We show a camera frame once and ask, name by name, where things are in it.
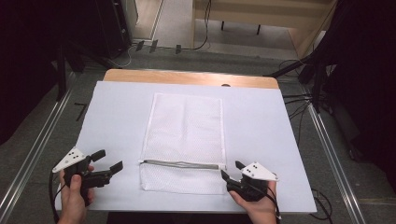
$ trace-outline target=zipper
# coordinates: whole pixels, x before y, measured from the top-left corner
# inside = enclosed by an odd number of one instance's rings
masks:
[[[185,161],[156,161],[156,160],[139,160],[140,164],[153,164],[161,166],[170,166],[176,168],[205,169],[205,170],[226,170],[225,164],[202,164]]]

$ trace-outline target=hand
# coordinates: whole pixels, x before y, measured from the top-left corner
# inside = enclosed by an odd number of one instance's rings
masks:
[[[89,171],[93,171],[93,166],[88,167]],[[65,185],[64,171],[60,172],[61,186]],[[58,224],[80,224],[87,215],[84,199],[81,197],[81,176],[73,175],[70,182],[70,188],[65,186],[62,189],[62,214]],[[93,203],[93,189],[88,190],[88,199]]]
[[[267,194],[276,197],[276,182],[268,182]],[[276,207],[274,203],[268,198],[263,197],[258,202],[247,202],[235,191],[230,191],[233,200],[241,207],[247,210],[250,220],[254,224],[275,224],[276,223]]]

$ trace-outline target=white mesh bag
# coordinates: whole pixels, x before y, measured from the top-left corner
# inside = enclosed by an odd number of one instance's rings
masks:
[[[145,190],[223,194],[221,99],[156,93],[140,162]]]

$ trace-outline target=person's left hand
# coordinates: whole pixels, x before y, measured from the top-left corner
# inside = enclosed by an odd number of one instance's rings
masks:
[[[93,171],[93,166],[89,166],[88,169]],[[60,172],[61,186],[64,182],[64,171]],[[62,214],[58,224],[80,224],[84,221],[87,215],[87,208],[85,207],[84,199],[81,197],[81,176],[73,175],[70,182],[70,188],[65,186],[62,189]],[[94,192],[93,189],[88,190],[89,203],[93,203]]]

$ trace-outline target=white tabletop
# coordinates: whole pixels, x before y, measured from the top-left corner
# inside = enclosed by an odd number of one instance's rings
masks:
[[[227,173],[239,179],[234,162],[257,161],[280,178],[276,191],[281,213],[317,211],[280,90],[110,81],[97,83],[76,147],[86,155],[106,150],[106,156],[92,164],[95,171],[118,161],[124,168],[109,185],[95,189],[91,210],[244,212],[228,193],[176,194],[141,188],[138,160],[155,92],[221,98]],[[61,207],[60,197],[56,207]]]

